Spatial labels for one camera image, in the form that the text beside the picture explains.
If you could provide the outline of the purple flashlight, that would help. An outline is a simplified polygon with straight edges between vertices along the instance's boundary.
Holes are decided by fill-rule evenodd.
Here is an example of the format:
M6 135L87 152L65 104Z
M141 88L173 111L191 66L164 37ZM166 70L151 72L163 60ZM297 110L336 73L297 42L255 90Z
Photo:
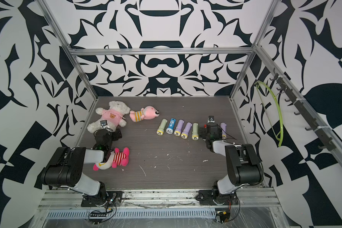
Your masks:
M181 138L187 139L189 137L190 130L192 128L192 123L188 122L181 133Z
M227 138L227 133L226 133L227 125L225 123L221 123L220 128L222 130L222 140L225 140Z
M183 124L184 124L184 121L182 119L180 119L177 123L175 130L174 130L175 136L181 136Z

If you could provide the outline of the green flashlight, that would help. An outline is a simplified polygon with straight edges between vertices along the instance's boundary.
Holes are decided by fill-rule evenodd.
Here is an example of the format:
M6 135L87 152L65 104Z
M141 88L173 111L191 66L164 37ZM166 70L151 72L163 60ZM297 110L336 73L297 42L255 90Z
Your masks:
M192 125L192 140L197 141L199 139L199 125L198 123L193 123Z
M160 125L159 125L159 127L158 127L158 129L157 129L157 131L156 131L156 133L159 135L159 136L162 136L163 134L164 134L164 132L165 132L165 127L166 127L166 125L167 125L167 119L163 119L162 121L161 121L161 123L160 123Z

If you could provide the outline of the blue flashlight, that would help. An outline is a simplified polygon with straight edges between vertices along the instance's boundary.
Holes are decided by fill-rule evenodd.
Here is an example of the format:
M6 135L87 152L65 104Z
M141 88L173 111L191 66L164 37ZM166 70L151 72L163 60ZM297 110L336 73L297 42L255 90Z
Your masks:
M166 133L167 134L173 134L174 132L174 128L175 128L175 123L176 123L176 119L172 118L169 122L168 127L166 128Z

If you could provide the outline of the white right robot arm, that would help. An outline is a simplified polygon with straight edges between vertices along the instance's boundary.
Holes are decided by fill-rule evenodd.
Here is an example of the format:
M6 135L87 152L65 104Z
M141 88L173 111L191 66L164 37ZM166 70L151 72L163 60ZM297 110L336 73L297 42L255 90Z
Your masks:
M243 186L259 185L264 179L264 169L251 144L235 144L223 138L223 128L216 123L199 127L199 136L206 147L226 158L227 174L216 181L213 190L217 196L234 193Z

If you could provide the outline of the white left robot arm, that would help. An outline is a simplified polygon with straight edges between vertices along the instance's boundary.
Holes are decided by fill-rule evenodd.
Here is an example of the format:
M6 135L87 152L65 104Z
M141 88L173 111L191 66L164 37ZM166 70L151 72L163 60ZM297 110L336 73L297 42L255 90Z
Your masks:
M42 184L66 187L81 193L86 200L91 200L96 205L105 204L108 198L105 184L86 176L83 166L91 163L95 171L126 166L129 162L129 149L126 148L123 152L118 148L112 149L113 142L122 138L119 128L114 132L108 128L96 130L94 137L96 144L92 149L57 148L40 174Z

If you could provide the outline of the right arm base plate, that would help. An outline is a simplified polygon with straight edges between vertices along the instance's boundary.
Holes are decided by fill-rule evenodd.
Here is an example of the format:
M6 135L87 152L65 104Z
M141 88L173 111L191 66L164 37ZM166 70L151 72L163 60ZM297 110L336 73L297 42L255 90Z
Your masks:
M229 206L239 204L239 199L235 193L223 195L213 190L199 190L195 199L203 206Z

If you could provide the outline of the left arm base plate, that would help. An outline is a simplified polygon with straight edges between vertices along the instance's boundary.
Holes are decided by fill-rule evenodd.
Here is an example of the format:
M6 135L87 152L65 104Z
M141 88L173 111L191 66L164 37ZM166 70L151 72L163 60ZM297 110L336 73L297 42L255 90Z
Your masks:
M111 207L120 206L122 202L123 191L107 191L106 193L100 192L95 196L84 195L81 207Z

